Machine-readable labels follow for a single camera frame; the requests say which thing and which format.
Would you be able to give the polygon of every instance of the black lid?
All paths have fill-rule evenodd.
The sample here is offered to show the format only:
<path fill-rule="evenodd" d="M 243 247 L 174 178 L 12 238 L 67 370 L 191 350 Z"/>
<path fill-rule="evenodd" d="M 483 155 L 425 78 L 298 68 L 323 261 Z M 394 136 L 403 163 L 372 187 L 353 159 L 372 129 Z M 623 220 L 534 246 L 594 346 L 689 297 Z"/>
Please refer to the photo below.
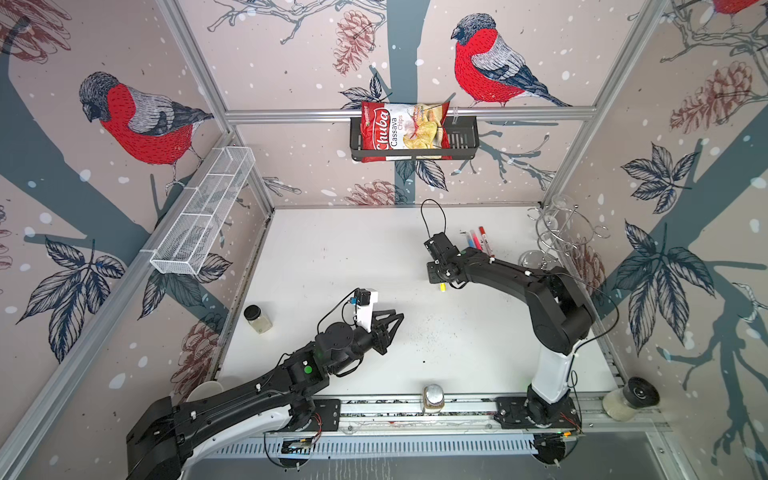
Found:
<path fill-rule="evenodd" d="M 245 319 L 249 322 L 254 321 L 255 319 L 259 318 L 261 315 L 261 308 L 255 305 L 249 305 L 245 307 L 245 312 L 243 312 L 243 315 L 245 316 Z"/>
<path fill-rule="evenodd" d="M 659 403 L 659 392 L 646 379 L 634 376 L 621 391 L 629 404 L 636 409 L 652 407 Z"/>

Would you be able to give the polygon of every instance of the bird head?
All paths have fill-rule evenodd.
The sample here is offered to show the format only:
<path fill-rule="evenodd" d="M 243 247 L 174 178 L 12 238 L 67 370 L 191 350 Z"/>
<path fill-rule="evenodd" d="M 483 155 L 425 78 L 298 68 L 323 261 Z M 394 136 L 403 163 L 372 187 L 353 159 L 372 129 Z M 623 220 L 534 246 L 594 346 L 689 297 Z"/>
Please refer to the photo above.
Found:
<path fill-rule="evenodd" d="M 458 43 L 467 45 L 467 42 L 480 30 L 484 28 L 496 28 L 496 22 L 493 17 L 487 13 L 473 13 L 467 15 L 453 29 L 451 38 Z"/>
<path fill-rule="evenodd" d="M 120 82 L 110 74 L 103 71 L 88 75 L 80 85 L 80 102 L 83 104 L 83 113 L 88 121 L 98 118 L 101 121 L 109 121 L 109 105 L 107 95 L 109 91 L 117 87 Z"/>

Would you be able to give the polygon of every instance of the table surface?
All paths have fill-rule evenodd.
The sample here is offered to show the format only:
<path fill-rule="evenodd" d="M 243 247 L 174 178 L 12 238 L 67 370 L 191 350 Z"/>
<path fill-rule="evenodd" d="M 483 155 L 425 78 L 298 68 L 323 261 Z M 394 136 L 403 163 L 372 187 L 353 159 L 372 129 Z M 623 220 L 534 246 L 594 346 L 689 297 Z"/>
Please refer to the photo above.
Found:
<path fill-rule="evenodd" d="M 526 210 L 446 207 L 446 233 L 463 248 L 459 231 L 482 225 L 493 254 L 517 263 L 535 248 Z M 424 213 L 430 231 L 440 231 L 440 211 Z M 344 295 L 363 287 L 379 291 L 377 310 L 396 309 L 405 321 L 385 356 L 371 350 L 356 372 L 332 377 L 323 395 L 420 393 L 429 383 L 445 393 L 524 392 L 541 348 L 528 306 L 475 283 L 441 292 L 427 280 L 428 238 L 418 208 L 278 210 L 243 302 L 243 309 L 258 305 L 273 327 L 259 334 L 239 312 L 219 381 L 229 389 L 268 372 L 282 353 L 314 339 L 318 320 Z M 340 320 L 337 310 L 321 329 Z M 574 369 L 579 391 L 616 388 L 597 342 L 579 351 Z"/>

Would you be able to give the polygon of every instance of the bird wing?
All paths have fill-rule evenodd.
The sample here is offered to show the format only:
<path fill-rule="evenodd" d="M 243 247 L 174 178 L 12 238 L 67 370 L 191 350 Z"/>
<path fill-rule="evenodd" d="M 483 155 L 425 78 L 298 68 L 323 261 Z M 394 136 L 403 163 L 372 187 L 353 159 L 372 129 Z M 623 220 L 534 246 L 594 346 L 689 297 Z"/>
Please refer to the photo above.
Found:
<path fill-rule="evenodd" d="M 153 137 L 165 135 L 173 130 L 174 106 L 165 95 L 145 94 L 135 88 L 128 87 L 134 98 L 136 113 L 128 122 L 128 128 L 137 134 Z"/>
<path fill-rule="evenodd" d="M 525 66 L 522 55 L 509 48 L 501 35 L 496 35 L 496 41 L 486 53 L 472 56 L 472 64 L 485 77 L 506 83 Z"/>

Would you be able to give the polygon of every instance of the robotic arm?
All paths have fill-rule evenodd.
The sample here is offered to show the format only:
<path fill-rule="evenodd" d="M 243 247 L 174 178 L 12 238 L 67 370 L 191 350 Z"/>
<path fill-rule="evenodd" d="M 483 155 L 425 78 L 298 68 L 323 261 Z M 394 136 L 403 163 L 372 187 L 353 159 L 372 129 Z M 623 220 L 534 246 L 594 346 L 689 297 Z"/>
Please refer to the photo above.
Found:
<path fill-rule="evenodd" d="M 372 310 L 375 300 L 361 300 Z M 154 402 L 126 437 L 128 480 L 176 480 L 182 469 L 242 438 L 306 426 L 315 412 L 312 396 L 329 376 L 351 373 L 357 367 L 342 371 L 371 349 L 384 355 L 403 314 L 371 311 L 366 320 L 368 328 L 330 325 L 282 364 L 219 395 L 177 406 L 170 397 Z"/>
<path fill-rule="evenodd" d="M 528 387 L 523 419 L 499 419 L 520 422 L 529 419 L 536 425 L 552 423 L 563 411 L 570 411 L 568 373 L 574 348 L 587 337 L 594 321 L 587 297 L 575 280 L 549 271 L 525 269 L 489 257 L 475 248 L 459 251 L 445 233 L 437 233 L 424 242 L 432 262 L 427 263 L 430 283 L 450 283 L 463 288 L 468 282 L 482 283 L 528 304 L 536 338 L 541 342 L 538 370 Z"/>

